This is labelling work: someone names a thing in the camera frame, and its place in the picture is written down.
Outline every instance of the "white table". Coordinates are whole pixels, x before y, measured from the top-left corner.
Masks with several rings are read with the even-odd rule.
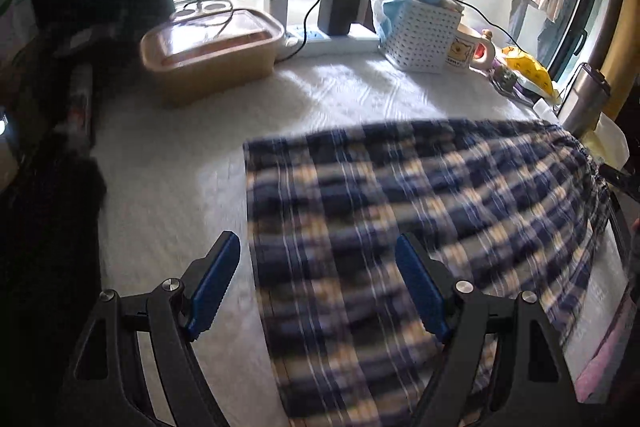
[[[123,71],[120,81],[101,107],[94,148],[108,187],[100,217],[103,286],[145,293],[180,276],[223,230],[239,235],[238,270],[211,330],[194,343],[233,427],[288,425],[254,294],[242,143],[384,120],[535,118],[482,74],[405,74],[379,55],[297,58],[267,79],[179,109],[161,107],[139,68]],[[626,283],[610,235],[595,262],[588,309],[575,328],[582,341],[575,352],[568,348],[572,373],[593,355]],[[148,336],[141,342],[147,372]],[[158,417],[171,422],[157,374],[148,372],[147,382]]]

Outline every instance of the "power strip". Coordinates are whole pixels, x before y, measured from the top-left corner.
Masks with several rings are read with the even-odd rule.
[[[299,46],[305,31],[300,25],[287,26],[287,34],[298,39]],[[296,57],[320,57],[321,55],[353,55],[375,53],[380,45],[378,36],[361,24],[352,24],[348,35],[330,37],[317,26],[306,29],[306,44]]]

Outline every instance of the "silver bolt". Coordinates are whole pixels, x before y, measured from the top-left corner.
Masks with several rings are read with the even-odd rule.
[[[530,291],[522,292],[522,300],[529,304],[535,304],[538,302],[538,296]]]
[[[456,290],[460,293],[471,293],[474,286],[469,281],[458,281],[456,282]]]
[[[166,292],[176,291],[180,287],[180,279],[176,279],[175,277],[171,277],[171,279],[167,279],[162,282],[162,289]]]
[[[102,302],[109,302],[111,299],[113,299],[115,295],[116,295],[116,292],[114,292],[113,290],[104,290],[100,292],[100,295],[98,296],[98,298]]]

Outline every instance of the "silver water bottle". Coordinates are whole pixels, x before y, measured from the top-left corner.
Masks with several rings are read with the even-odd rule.
[[[598,121],[610,96],[611,87],[604,75],[586,62],[580,64],[558,111],[558,120],[562,127],[580,138]]]

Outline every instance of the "blue gripper pad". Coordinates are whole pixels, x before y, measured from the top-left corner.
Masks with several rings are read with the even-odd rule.
[[[207,331],[213,322],[220,302],[225,296],[226,289],[231,282],[236,267],[240,261],[240,240],[235,233],[228,234],[219,246],[218,241],[209,255],[215,255],[209,270],[200,280],[200,284],[191,299],[190,320],[186,331],[189,340],[193,342],[203,332]]]
[[[424,329],[444,343],[451,334],[445,320],[444,299],[429,276],[420,256],[409,240],[401,235],[396,241],[396,264],[409,290]]]

